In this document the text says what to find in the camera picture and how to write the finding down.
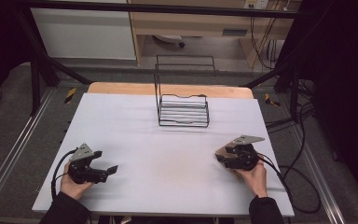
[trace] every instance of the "hand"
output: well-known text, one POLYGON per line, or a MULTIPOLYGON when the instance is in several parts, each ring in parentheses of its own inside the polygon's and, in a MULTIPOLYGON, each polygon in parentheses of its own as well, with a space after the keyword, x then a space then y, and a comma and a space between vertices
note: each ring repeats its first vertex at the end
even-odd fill
POLYGON ((267 195, 267 170, 262 161, 259 161, 251 171, 235 170, 245 179, 246 184, 254 195, 259 198, 268 197, 267 195))
POLYGON ((79 200, 83 195, 83 193, 87 189, 91 188, 94 185, 94 183, 90 183, 90 182, 86 182, 84 184, 75 183, 72 180, 71 176, 67 174, 69 170, 69 164, 70 162, 67 162, 65 164, 65 168, 63 171, 65 175, 63 175, 61 179, 61 192, 75 200, 79 200))

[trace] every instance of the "metal wire basket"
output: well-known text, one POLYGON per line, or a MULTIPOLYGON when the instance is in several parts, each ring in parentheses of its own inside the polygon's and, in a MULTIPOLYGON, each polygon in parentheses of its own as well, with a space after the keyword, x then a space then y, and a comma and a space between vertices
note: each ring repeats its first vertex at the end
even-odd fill
POLYGON ((158 55, 154 75, 158 125, 178 127, 209 126, 207 96, 164 94, 161 92, 163 76, 215 76, 212 56, 158 55))

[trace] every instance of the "handheld controller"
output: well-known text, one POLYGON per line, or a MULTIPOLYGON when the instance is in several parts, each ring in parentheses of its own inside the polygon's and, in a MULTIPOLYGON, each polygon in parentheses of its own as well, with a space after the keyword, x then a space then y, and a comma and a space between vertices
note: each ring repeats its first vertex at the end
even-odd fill
POLYGON ((106 182, 109 175, 115 174, 117 166, 112 166, 107 170, 97 170, 90 167, 91 161, 102 156, 101 151, 92 152, 87 144, 82 144, 69 160, 68 175, 77 183, 85 182, 99 183, 106 182))
POLYGON ((258 161, 260 160, 252 143, 263 140, 264 138, 262 137, 242 135, 241 137, 232 141, 234 147, 226 147, 226 152, 229 154, 235 154, 236 157, 226 158, 222 155, 216 154, 216 158, 218 161, 222 162, 226 168, 251 171, 255 168, 258 161))

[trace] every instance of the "white tabletop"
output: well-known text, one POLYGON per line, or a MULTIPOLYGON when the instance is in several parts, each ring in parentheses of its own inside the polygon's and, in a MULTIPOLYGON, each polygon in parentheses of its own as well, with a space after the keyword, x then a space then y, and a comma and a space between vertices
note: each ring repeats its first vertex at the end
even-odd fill
MULTIPOLYGON (((78 106, 33 210, 51 205, 50 181, 60 158, 87 143, 101 150, 91 167, 118 165, 106 183, 94 185, 81 202, 92 212, 108 215, 240 217, 253 199, 214 152, 242 134, 264 137, 254 143, 276 163, 257 100, 208 98, 208 128, 158 126, 154 95, 86 93, 78 106)), ((268 196, 284 216, 293 208, 274 171, 268 169, 268 196)))

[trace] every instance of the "black sleeve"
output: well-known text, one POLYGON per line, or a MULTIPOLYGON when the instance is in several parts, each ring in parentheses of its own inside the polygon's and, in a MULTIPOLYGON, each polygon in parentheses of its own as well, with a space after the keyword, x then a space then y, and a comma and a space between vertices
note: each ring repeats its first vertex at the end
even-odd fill
POLYGON ((89 216, 83 204, 60 192, 40 224, 84 224, 89 216))
POLYGON ((257 195, 249 205, 252 224, 284 224, 279 207, 274 199, 259 198, 257 195))

